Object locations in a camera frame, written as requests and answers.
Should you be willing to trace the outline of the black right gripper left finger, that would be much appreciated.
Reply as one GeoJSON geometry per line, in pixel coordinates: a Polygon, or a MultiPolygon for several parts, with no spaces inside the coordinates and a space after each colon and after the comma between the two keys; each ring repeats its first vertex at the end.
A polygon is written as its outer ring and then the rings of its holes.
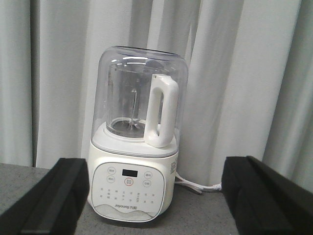
{"type": "Polygon", "coordinates": [[[2,235],[73,235],[89,194],[85,159],[60,158],[0,216],[2,235]]]}

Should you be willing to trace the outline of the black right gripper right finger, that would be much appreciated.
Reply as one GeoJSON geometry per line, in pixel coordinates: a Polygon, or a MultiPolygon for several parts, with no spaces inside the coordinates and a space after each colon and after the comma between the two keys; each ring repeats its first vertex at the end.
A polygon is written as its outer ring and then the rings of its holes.
{"type": "Polygon", "coordinates": [[[313,233],[313,194],[253,156],[226,158],[222,191],[241,235],[313,233]]]}

